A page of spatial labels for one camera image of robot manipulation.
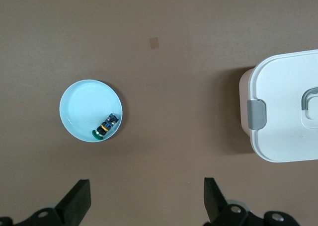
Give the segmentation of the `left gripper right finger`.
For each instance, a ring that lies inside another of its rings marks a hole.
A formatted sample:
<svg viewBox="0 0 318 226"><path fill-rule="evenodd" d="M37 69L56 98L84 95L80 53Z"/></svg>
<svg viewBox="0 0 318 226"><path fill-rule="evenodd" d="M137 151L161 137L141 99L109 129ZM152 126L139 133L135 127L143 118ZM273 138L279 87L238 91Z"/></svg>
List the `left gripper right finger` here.
<svg viewBox="0 0 318 226"><path fill-rule="evenodd" d="M209 222L203 226L300 226L289 214L268 211L262 218L238 201L228 201L214 178L204 179L204 205Z"/></svg>

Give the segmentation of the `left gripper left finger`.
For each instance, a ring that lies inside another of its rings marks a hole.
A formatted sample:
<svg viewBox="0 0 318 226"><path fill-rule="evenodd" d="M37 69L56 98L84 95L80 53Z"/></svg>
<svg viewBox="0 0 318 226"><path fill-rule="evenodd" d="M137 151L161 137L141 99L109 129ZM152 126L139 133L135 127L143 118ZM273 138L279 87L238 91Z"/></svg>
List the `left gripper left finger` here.
<svg viewBox="0 0 318 226"><path fill-rule="evenodd" d="M79 226L90 206L90 181L81 179L55 207L42 208L17 224L0 217L0 226Z"/></svg>

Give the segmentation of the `white lidded storage box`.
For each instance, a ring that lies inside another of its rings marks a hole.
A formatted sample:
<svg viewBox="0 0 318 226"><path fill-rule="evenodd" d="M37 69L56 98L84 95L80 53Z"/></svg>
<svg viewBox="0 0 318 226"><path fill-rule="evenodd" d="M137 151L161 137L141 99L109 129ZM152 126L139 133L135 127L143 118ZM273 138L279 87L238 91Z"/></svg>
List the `white lidded storage box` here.
<svg viewBox="0 0 318 226"><path fill-rule="evenodd" d="M269 57L239 81L240 121L269 162L318 159L318 49Z"/></svg>

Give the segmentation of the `light blue round plate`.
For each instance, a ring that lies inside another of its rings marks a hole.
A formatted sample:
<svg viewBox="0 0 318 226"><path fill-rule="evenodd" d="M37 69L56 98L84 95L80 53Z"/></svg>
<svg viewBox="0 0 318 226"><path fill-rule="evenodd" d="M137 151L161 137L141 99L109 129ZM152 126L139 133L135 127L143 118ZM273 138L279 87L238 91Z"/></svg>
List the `light blue round plate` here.
<svg viewBox="0 0 318 226"><path fill-rule="evenodd" d="M66 130L75 138L97 143L111 138L122 123L123 107L118 94L107 84L92 79L80 80L69 86L60 100L59 113ZM93 131L114 115L115 123L104 136Z"/></svg>

